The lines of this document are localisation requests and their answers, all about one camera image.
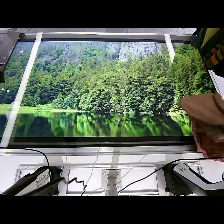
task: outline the lake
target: lake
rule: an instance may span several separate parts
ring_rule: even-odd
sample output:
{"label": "lake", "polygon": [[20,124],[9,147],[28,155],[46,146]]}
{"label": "lake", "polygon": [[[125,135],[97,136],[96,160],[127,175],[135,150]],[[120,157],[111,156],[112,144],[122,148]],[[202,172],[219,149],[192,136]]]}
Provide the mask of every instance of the lake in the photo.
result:
{"label": "lake", "polygon": [[[93,113],[37,112],[18,114],[15,137],[191,136],[185,117],[149,117]],[[0,115],[0,135],[6,116]]]}

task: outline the large display screen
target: large display screen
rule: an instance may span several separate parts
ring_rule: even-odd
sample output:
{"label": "large display screen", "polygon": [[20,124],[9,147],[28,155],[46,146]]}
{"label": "large display screen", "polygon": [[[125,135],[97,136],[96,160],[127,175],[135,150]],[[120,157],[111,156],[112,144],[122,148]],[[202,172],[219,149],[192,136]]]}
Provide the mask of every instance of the large display screen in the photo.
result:
{"label": "large display screen", "polygon": [[[0,135],[32,49],[19,42],[0,84]],[[166,43],[42,41],[14,137],[191,136],[181,97],[214,92],[198,50]]]}

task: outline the brown hat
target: brown hat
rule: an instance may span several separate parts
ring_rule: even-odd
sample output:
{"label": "brown hat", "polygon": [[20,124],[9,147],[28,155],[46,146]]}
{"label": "brown hat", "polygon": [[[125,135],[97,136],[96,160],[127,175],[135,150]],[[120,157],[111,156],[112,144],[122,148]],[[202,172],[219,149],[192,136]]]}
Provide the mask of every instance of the brown hat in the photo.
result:
{"label": "brown hat", "polygon": [[199,121],[224,126],[224,100],[218,93],[185,97],[180,99],[179,105]]}

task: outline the television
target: television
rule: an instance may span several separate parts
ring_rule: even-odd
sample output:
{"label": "television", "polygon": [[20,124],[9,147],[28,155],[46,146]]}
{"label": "television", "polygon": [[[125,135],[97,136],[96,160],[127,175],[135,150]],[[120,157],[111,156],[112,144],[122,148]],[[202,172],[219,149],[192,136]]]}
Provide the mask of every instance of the television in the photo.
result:
{"label": "television", "polygon": [[[19,41],[0,83],[0,136],[34,41]],[[189,42],[42,39],[10,147],[192,144],[184,96],[214,92]]]}

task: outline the forest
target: forest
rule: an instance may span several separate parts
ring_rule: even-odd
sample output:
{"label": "forest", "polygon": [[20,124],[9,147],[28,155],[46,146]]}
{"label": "forest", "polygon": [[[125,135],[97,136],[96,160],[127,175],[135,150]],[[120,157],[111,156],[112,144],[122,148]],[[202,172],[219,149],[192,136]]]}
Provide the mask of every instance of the forest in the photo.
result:
{"label": "forest", "polygon": [[[32,45],[17,44],[6,82],[0,84],[0,104],[13,103]],[[171,116],[181,126],[179,99],[214,91],[198,50],[189,44],[175,45],[171,64],[165,43],[42,42],[22,106],[135,118]]]}

